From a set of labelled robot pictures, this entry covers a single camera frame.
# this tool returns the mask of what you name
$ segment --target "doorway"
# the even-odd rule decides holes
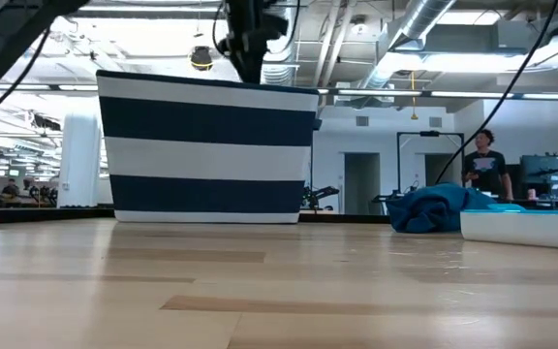
[[[453,154],[424,154],[425,158],[425,185],[436,185],[436,178],[441,173],[445,164]],[[459,165],[459,159],[453,161],[449,168],[443,174],[441,183],[460,184],[462,178],[462,169]]]
[[[375,214],[369,203],[380,195],[380,154],[344,154],[344,214]]]

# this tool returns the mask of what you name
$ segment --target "monitor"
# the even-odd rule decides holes
[[[558,188],[558,156],[523,155],[520,158],[522,182],[525,184],[548,184]]]

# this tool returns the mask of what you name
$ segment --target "wooden floor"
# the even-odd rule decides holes
[[[0,225],[4,348],[558,349],[558,250],[374,225]]]

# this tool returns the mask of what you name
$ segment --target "fabric storage bin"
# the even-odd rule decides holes
[[[119,221],[297,222],[316,90],[97,76]]]

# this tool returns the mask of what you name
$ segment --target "black t-shirt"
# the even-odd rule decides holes
[[[498,151],[488,151],[486,154],[473,152],[464,157],[464,171],[479,176],[471,181],[474,188],[503,197],[505,189],[501,182],[501,175],[508,172],[505,157]]]
[[[15,185],[7,185],[4,187],[4,189],[1,191],[2,194],[8,194],[10,196],[12,196],[13,198],[17,197],[19,194],[19,190],[18,187]]]

